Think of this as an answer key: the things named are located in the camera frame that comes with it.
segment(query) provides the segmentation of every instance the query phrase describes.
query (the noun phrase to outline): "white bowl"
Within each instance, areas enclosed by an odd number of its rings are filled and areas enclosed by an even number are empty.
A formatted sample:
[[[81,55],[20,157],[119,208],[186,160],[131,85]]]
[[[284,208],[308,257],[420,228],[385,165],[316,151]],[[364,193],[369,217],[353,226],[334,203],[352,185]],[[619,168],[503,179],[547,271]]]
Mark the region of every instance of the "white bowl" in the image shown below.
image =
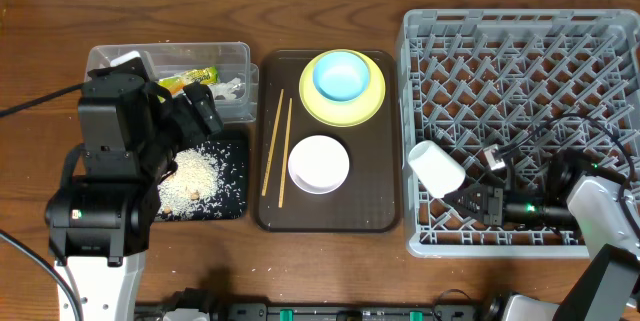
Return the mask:
[[[336,140],[311,136],[300,141],[289,155],[289,176],[302,190],[312,194],[334,191],[349,174],[349,155]]]

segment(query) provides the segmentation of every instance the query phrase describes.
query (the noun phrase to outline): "wooden table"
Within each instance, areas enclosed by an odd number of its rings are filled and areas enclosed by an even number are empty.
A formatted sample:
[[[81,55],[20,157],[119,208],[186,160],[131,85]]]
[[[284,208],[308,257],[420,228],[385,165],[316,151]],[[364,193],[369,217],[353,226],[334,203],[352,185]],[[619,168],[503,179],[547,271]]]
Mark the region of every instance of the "wooden table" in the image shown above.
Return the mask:
[[[78,83],[89,50],[102,44],[243,41],[258,65],[284,48],[393,55],[402,16],[415,8],[640,10],[640,0],[9,0],[0,33],[0,108]],[[81,141],[77,99],[68,95],[0,120],[0,227],[43,255],[45,205],[66,153]],[[255,177],[255,152],[251,167]],[[251,194],[255,201],[256,190]],[[273,234],[250,216],[156,223],[138,300],[203,287],[224,300],[416,305],[450,288],[478,300],[511,288],[560,302],[587,265],[417,259],[407,253],[401,226],[372,236]],[[56,308],[49,276],[0,243],[0,319],[53,320]]]

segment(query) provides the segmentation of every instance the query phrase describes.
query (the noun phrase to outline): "brown tray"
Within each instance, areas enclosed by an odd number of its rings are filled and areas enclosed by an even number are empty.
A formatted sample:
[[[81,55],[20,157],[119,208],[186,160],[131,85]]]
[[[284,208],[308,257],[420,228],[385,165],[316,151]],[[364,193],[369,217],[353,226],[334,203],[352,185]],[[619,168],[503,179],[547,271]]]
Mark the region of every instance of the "brown tray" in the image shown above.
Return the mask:
[[[311,116],[298,93],[300,75],[315,56],[324,51],[281,50],[269,55],[262,65],[260,141],[261,164],[258,195],[253,215],[260,227],[285,232],[385,232],[397,225],[402,215],[400,175],[400,129],[396,96],[395,62],[382,51],[360,51],[382,70],[386,94],[378,112],[353,127],[325,125]],[[273,150],[269,185],[261,196],[273,123],[284,89],[278,134]],[[289,150],[306,137],[326,135],[342,143],[349,154],[350,169],[345,182],[335,191],[312,195],[299,189],[286,173],[284,204],[278,208],[282,156],[289,98],[293,99]]]

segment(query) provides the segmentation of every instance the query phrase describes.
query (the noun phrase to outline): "white cup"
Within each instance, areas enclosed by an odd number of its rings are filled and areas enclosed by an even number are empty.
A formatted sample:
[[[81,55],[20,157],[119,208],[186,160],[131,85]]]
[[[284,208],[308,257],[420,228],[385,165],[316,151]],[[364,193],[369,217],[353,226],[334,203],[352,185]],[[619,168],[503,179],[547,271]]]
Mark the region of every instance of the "white cup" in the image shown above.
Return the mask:
[[[433,141],[422,141],[409,152],[409,166],[431,196],[442,198],[464,182],[464,168]]]

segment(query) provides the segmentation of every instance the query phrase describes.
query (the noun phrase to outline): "cable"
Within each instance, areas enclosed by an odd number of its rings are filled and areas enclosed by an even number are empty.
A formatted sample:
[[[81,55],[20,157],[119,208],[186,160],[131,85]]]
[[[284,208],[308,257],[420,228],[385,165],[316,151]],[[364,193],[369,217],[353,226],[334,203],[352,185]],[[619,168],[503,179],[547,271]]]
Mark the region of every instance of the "cable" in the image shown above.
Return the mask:
[[[516,190],[516,167],[513,165],[513,162],[511,162],[511,160],[508,160],[507,163],[507,179],[509,181],[509,183],[507,184],[507,186],[509,187],[508,190],[509,191],[515,191]]]
[[[624,181],[624,183],[622,183],[620,185],[620,189],[618,190],[618,196],[617,196],[616,202],[618,202],[620,204],[620,208],[622,209],[622,213],[624,214],[624,217],[627,219],[627,222],[629,223],[629,226],[631,226],[631,229],[633,229],[633,233],[636,235],[636,238],[638,238],[640,240],[640,227],[638,227],[638,224],[633,219],[633,216],[631,215],[631,211],[629,211],[629,206],[627,205],[627,202],[624,200],[624,190],[627,189],[627,188],[631,189],[631,180],[635,179],[635,177],[636,177],[636,169],[635,169],[635,167],[633,165],[633,160],[631,159],[631,154],[629,154],[629,152],[627,152],[627,150],[624,148],[624,146],[622,146],[622,144],[620,143],[620,140],[618,140],[618,138],[615,137],[611,133],[611,131],[607,130],[604,126],[599,124],[598,121],[592,119],[589,116],[584,116],[584,115],[580,115],[580,114],[576,114],[576,113],[568,113],[568,114],[564,114],[564,115],[560,115],[560,116],[554,117],[551,120],[548,120],[545,123],[543,123],[542,125],[540,125],[531,134],[529,134],[527,137],[525,137],[524,140],[518,142],[516,145],[505,146],[506,150],[500,150],[500,155],[503,157],[503,159],[511,158],[513,156],[513,155],[511,155],[511,153],[513,151],[515,151],[515,150],[519,149],[520,147],[522,147],[522,145],[524,145],[527,141],[532,139],[536,134],[542,132],[542,130],[545,130],[552,123],[554,123],[554,122],[556,122],[558,120],[561,120],[563,118],[568,118],[568,117],[578,117],[578,118],[581,118],[581,119],[589,121],[594,127],[599,129],[600,131],[604,132],[604,134],[607,135],[611,139],[611,141],[618,147],[618,149],[620,149],[620,152],[624,156],[625,161],[629,165],[629,175],[627,176],[627,178]]]
[[[30,259],[32,259],[38,266],[42,267],[42,269],[51,276],[58,286],[62,289],[62,291],[67,295],[69,301],[71,301],[71,309],[73,310],[73,315],[75,316],[76,321],[82,321],[82,313],[80,312],[80,302],[73,294],[71,287],[67,284],[62,276],[42,257],[40,257],[35,251],[31,250],[22,242],[16,240],[11,235],[6,233],[4,230],[0,229],[0,237],[3,238],[7,243],[11,246],[17,248],[22,251],[25,255],[27,255]]]
[[[438,304],[440,303],[440,300],[442,300],[443,297],[447,296],[450,293],[459,293],[464,295],[467,300],[471,301],[471,297],[469,297],[469,295],[467,295],[464,291],[462,290],[458,290],[458,289],[449,289],[443,293],[440,294],[440,296],[438,296],[438,298],[436,299],[436,302],[433,303],[433,318],[436,319],[436,321],[442,321],[442,317],[440,317],[440,315],[438,315],[438,312],[436,312],[436,307],[438,306]]]
[[[5,116],[9,116],[9,115],[14,114],[14,113],[16,113],[18,111],[22,111],[24,109],[28,109],[28,108],[33,107],[33,106],[37,106],[37,105],[39,105],[41,103],[53,100],[54,98],[60,97],[62,95],[66,95],[69,92],[73,92],[73,91],[79,90],[79,89],[82,88],[82,85],[84,85],[84,83],[73,85],[73,86],[69,86],[67,88],[63,88],[62,90],[58,90],[56,92],[52,92],[52,93],[50,93],[48,95],[39,97],[37,99],[31,100],[31,101],[27,101],[27,102],[25,102],[23,104],[16,105],[16,106],[13,106],[13,107],[9,107],[6,110],[0,111],[0,118],[3,118]]]

